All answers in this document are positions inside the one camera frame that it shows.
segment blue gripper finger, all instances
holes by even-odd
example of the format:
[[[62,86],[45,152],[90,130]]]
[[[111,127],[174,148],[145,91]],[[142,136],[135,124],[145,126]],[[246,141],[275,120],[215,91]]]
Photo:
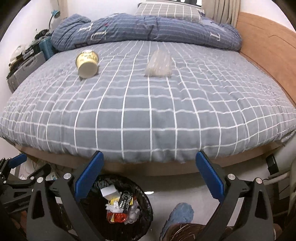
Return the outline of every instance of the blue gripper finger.
[[[100,151],[96,151],[91,157],[88,166],[81,173],[80,177],[75,183],[74,197],[77,202],[82,198],[86,198],[91,186],[95,182],[97,176],[100,174],[104,166],[104,155]]]
[[[26,160],[27,160],[27,155],[25,153],[22,153],[10,159],[8,166],[9,168],[14,169],[20,164],[24,163]]]
[[[224,200],[224,182],[219,177],[207,155],[203,151],[199,151],[196,154],[195,164],[213,198],[218,199],[219,202],[222,203]]]

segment curtain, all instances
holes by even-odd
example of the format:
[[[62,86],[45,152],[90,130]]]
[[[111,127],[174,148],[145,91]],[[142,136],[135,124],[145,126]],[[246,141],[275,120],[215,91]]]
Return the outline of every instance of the curtain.
[[[236,27],[240,0],[202,0],[206,17],[218,23],[228,23]]]
[[[58,0],[59,10],[61,11],[61,19],[69,17],[67,0]]]

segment paper cup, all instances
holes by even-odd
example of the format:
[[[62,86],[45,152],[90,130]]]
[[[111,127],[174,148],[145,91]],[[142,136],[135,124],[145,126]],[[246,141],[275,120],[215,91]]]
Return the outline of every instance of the paper cup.
[[[92,50],[84,50],[76,58],[78,75],[83,78],[91,78],[98,71],[99,56]]]

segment blue comforter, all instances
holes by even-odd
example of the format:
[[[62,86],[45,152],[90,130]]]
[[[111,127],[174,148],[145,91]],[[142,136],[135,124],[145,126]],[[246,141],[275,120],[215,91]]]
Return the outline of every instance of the blue comforter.
[[[203,17],[201,23],[157,16],[114,14],[91,22],[74,14],[53,32],[51,42],[59,51],[126,40],[150,40],[206,45],[238,51],[241,37],[228,24],[217,24]]]

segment blue slipper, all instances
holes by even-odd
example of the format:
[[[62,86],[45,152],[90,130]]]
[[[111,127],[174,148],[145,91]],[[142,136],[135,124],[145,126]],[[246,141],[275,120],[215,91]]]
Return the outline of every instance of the blue slipper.
[[[170,217],[166,221],[163,230],[161,231],[159,240],[162,241],[168,228],[173,224],[179,223],[191,223],[193,220],[194,211],[188,203],[182,202],[177,204],[174,210],[171,212]]]

